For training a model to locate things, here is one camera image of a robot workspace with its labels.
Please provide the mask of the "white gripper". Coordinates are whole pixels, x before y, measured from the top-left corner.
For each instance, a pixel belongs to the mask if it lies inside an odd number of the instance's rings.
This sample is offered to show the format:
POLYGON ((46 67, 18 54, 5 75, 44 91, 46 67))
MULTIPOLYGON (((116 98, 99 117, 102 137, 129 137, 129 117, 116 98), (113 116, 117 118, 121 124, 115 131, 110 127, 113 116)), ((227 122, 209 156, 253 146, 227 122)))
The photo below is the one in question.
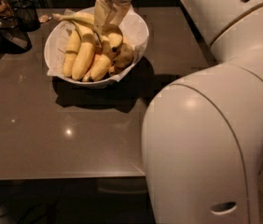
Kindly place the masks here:
POLYGON ((94 30, 101 34, 111 23, 120 25, 132 7, 131 1, 96 0, 94 6, 94 30))

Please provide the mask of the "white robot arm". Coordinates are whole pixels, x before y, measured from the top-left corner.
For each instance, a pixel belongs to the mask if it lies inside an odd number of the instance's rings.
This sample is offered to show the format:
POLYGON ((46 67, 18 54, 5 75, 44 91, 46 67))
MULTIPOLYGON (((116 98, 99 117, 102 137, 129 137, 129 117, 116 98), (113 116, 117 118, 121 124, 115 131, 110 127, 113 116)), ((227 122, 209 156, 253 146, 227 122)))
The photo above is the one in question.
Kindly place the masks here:
POLYGON ((263 0, 181 0, 218 64, 146 110, 142 147, 157 224, 259 224, 263 0))

